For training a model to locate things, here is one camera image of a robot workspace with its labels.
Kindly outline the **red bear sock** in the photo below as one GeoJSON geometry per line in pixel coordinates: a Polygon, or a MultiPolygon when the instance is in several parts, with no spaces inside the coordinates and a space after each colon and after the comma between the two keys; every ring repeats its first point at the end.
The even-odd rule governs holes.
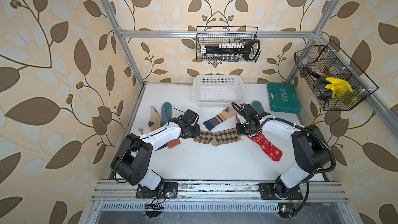
{"type": "Polygon", "coordinates": [[[274,146],[263,134],[255,134],[254,136],[247,136],[254,143],[258,144],[263,152],[268,155],[273,161],[279,162],[283,156],[283,152],[274,146]]]}
{"type": "Polygon", "coordinates": [[[238,111],[238,107],[234,107],[235,111],[237,112],[236,114],[236,120],[238,123],[246,123],[247,120],[240,114],[240,112],[238,111]]]}

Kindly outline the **argyle brown sock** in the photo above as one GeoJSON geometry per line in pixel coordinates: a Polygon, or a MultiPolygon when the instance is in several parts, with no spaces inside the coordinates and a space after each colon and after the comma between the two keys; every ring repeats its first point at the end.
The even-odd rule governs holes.
{"type": "Polygon", "coordinates": [[[215,132],[210,142],[213,146],[232,144],[241,141],[241,136],[237,134],[235,128],[215,132]]]}
{"type": "Polygon", "coordinates": [[[210,144],[215,140],[215,137],[216,135],[214,132],[201,130],[199,136],[193,140],[201,144],[210,144]]]}

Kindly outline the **white plastic basket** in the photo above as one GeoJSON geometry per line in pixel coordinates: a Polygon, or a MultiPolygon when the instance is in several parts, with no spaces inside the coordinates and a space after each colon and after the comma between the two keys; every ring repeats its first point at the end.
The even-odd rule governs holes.
{"type": "Polygon", "coordinates": [[[244,82],[233,75],[200,75],[193,82],[193,101],[199,107],[228,107],[245,101],[244,82]]]}

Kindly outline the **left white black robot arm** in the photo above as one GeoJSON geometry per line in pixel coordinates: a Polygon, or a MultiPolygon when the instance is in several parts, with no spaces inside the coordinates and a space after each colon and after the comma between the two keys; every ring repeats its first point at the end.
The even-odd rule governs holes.
{"type": "Polygon", "coordinates": [[[130,185],[141,185],[152,191],[164,188],[164,179],[149,170],[152,152],[176,139],[193,139],[200,136],[199,115],[186,110],[164,126],[142,135],[130,133],[122,141],[110,168],[130,185]]]}

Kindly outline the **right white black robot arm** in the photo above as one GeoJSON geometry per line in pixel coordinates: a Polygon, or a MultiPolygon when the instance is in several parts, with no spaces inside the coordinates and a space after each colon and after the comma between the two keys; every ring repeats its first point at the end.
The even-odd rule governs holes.
{"type": "Polygon", "coordinates": [[[275,180],[273,192],[278,198],[285,199],[293,188],[307,183],[316,174],[335,169],[332,149],[315,125],[302,127],[275,116],[266,118],[269,113],[259,114],[250,104],[239,106],[233,102],[231,105],[237,111],[238,135],[255,138],[266,131],[292,143],[294,163],[275,180]]]}

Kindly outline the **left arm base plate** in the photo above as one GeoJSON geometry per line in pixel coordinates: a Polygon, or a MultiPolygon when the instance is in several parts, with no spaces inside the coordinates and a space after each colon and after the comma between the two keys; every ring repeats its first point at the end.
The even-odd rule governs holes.
{"type": "Polygon", "coordinates": [[[175,198],[178,194],[178,183],[174,181],[161,181],[160,185],[151,190],[145,186],[138,184],[136,198],[137,199],[155,199],[155,198],[175,198]]]}

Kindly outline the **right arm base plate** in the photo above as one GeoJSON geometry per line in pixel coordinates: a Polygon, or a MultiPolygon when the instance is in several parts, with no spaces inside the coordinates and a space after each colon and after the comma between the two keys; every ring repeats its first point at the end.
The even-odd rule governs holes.
{"type": "Polygon", "coordinates": [[[283,183],[257,184],[262,200],[303,200],[300,187],[286,188],[283,183]]]}

